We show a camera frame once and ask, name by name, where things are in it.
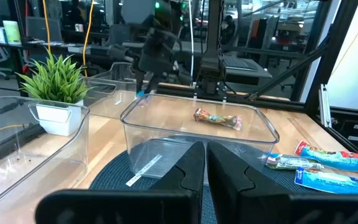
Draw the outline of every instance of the wrapped snack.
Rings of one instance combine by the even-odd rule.
[[[352,152],[328,152],[310,146],[301,141],[295,149],[295,154],[301,157],[316,159],[324,166],[335,169],[358,172],[358,154]]]
[[[241,116],[214,116],[201,108],[198,108],[193,116],[196,121],[207,121],[213,124],[221,124],[236,130],[241,130]]]
[[[301,167],[296,170],[295,183],[334,194],[358,194],[358,178]]]
[[[324,169],[324,166],[317,160],[298,156],[283,155],[279,153],[273,153],[269,155],[266,161],[266,166],[271,169],[287,170],[296,170],[298,167],[314,170]]]

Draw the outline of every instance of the white pot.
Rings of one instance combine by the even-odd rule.
[[[81,100],[75,105],[83,106],[84,101]],[[47,105],[36,105],[35,107],[38,114],[36,119],[49,134],[69,136],[80,127],[82,114],[80,107],[59,108]]]

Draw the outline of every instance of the green plant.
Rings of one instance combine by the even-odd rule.
[[[71,56],[63,59],[47,52],[47,63],[35,60],[31,63],[37,68],[37,71],[31,70],[32,78],[18,74],[25,80],[22,89],[31,97],[43,100],[77,103],[84,99],[90,89],[81,74],[85,68],[76,68],[76,63],[71,64]]]

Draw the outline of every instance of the white cable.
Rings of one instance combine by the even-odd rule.
[[[190,86],[193,86],[193,70],[194,70],[194,36],[193,36],[193,18],[191,15],[191,0],[189,0],[189,15],[190,15],[190,35],[191,35],[191,83]]]

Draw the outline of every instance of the potted plant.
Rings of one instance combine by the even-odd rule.
[[[47,63],[35,60],[31,63],[37,69],[37,71],[31,70],[32,78],[18,74],[25,80],[25,83],[21,83],[22,89],[33,98],[82,106],[89,90],[81,74],[84,67],[76,68],[76,63],[71,63],[71,56],[63,59],[62,56],[57,58],[49,51],[48,54]],[[80,126],[80,107],[62,108],[41,104],[34,107],[37,115],[29,107],[31,113],[49,134],[69,136]]]

